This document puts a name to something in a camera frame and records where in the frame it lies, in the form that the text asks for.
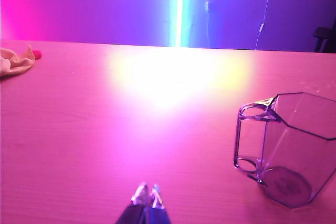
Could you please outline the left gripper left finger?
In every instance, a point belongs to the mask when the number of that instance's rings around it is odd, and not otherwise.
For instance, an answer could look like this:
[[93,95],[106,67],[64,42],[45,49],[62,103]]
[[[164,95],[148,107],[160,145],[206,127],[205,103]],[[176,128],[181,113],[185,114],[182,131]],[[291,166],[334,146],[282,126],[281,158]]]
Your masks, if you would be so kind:
[[130,204],[125,208],[116,224],[141,224],[148,220],[149,187],[141,183],[131,197]]

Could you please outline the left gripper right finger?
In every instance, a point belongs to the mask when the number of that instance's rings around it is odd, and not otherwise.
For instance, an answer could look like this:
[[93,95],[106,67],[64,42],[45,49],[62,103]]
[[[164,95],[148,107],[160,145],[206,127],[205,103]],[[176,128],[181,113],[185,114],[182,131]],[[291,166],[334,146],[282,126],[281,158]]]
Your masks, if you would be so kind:
[[151,190],[150,223],[171,224],[157,184],[154,184]]

